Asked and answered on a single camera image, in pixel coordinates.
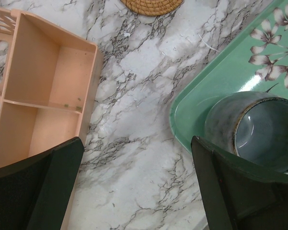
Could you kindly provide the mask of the orange plastic file organizer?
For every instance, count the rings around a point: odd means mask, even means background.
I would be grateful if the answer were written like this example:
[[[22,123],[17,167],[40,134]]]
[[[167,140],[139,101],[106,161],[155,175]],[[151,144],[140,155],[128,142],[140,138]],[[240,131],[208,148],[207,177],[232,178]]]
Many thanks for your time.
[[[0,8],[0,168],[85,141],[103,66],[97,44],[33,13]]]

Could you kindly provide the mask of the woven coaster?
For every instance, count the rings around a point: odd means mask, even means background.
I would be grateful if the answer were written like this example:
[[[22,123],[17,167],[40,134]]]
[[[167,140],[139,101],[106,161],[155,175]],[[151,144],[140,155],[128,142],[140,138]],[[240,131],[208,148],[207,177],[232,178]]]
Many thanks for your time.
[[[145,16],[160,16],[172,12],[182,0],[121,0],[131,11]]]

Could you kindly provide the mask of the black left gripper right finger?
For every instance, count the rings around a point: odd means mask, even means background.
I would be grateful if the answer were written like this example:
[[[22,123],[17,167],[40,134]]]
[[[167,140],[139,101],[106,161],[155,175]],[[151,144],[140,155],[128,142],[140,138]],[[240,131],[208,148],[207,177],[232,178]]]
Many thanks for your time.
[[[192,157],[211,230],[288,230],[288,175],[231,154],[202,137]]]

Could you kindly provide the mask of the grey ceramic mug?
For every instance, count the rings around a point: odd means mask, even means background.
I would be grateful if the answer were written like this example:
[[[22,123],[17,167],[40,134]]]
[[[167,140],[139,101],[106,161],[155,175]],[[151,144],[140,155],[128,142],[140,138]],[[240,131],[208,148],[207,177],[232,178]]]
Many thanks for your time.
[[[209,111],[204,138],[247,161],[288,174],[288,99],[237,92]]]

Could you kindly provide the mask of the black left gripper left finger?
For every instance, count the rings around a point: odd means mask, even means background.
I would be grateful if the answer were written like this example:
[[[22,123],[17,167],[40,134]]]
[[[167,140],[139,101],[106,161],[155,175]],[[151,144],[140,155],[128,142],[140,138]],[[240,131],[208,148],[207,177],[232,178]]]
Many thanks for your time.
[[[59,230],[84,154],[79,137],[0,168],[0,230]]]

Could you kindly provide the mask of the green floral tray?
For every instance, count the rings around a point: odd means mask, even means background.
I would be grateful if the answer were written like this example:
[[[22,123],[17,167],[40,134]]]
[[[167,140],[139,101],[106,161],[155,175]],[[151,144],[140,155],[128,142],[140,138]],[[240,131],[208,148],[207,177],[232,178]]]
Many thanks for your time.
[[[177,96],[169,116],[175,138],[190,151],[210,109],[247,91],[288,99],[288,0],[273,1]]]

